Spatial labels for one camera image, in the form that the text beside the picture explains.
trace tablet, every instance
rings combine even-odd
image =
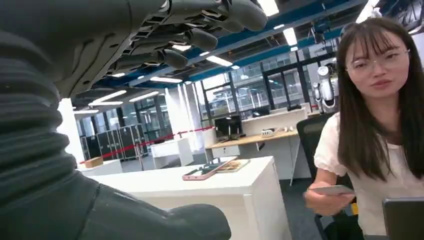
[[[355,194],[355,192],[345,185],[333,185],[324,187],[310,188],[309,190],[314,191],[321,195],[340,195],[340,194]]]
[[[383,212],[390,240],[424,239],[424,197],[386,198]]]

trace long black hair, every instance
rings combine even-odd
[[[358,177],[365,174],[372,179],[386,181],[391,173],[388,148],[382,144],[389,133],[372,116],[346,71],[348,48],[357,40],[365,53],[371,49],[376,55],[381,55],[385,49],[393,47],[384,32],[398,36],[409,50],[408,77],[399,90],[400,141],[408,168],[416,178],[421,179],[424,176],[424,74],[414,40],[401,25],[390,19],[369,18],[362,23],[352,24],[343,34],[338,47],[338,158]]]

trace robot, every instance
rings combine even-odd
[[[108,72],[181,67],[171,42],[210,49],[210,29],[260,30],[266,22],[250,0],[0,1],[2,239],[228,240],[214,206],[164,211],[76,171],[68,138],[56,132],[57,109]]]
[[[313,95],[318,105],[319,113],[334,113],[336,111],[336,92],[335,85],[337,81],[331,76],[335,72],[334,65],[329,63],[318,68],[319,82],[315,82],[313,87]]]

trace bangs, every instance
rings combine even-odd
[[[387,51],[398,48],[393,44],[389,37],[385,34],[383,28],[376,25],[362,25],[352,32],[353,34],[353,47],[356,49],[356,45],[360,45],[364,55],[359,56],[363,58],[370,58],[370,51],[375,56],[383,55]]]

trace puffed sleeve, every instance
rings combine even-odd
[[[322,129],[321,138],[313,158],[317,168],[342,177],[346,174],[347,169],[339,163],[337,156],[339,148],[339,119],[340,115],[336,113],[327,120]]]

